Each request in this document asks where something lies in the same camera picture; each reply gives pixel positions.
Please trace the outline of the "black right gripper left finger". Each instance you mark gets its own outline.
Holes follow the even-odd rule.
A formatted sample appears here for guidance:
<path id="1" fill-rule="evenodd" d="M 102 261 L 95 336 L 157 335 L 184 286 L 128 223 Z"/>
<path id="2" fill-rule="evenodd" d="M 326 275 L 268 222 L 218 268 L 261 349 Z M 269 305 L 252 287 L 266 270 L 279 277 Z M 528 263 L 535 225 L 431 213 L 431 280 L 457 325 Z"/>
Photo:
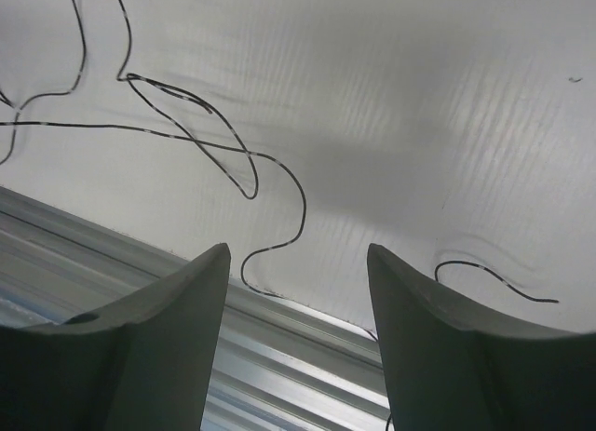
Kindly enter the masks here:
<path id="1" fill-rule="evenodd" d="M 64 323 L 2 328 L 2 428 L 198 430 L 230 262 L 218 244 Z"/>

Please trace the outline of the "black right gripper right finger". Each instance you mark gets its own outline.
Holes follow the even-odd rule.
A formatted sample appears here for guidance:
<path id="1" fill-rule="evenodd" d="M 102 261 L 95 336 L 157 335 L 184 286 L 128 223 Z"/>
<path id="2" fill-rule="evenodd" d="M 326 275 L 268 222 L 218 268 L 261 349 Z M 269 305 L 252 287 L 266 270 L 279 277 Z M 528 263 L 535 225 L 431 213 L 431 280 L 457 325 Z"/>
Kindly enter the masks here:
<path id="1" fill-rule="evenodd" d="M 369 290 L 398 430 L 591 430 L 595 337 L 501 313 L 383 246 Z"/>

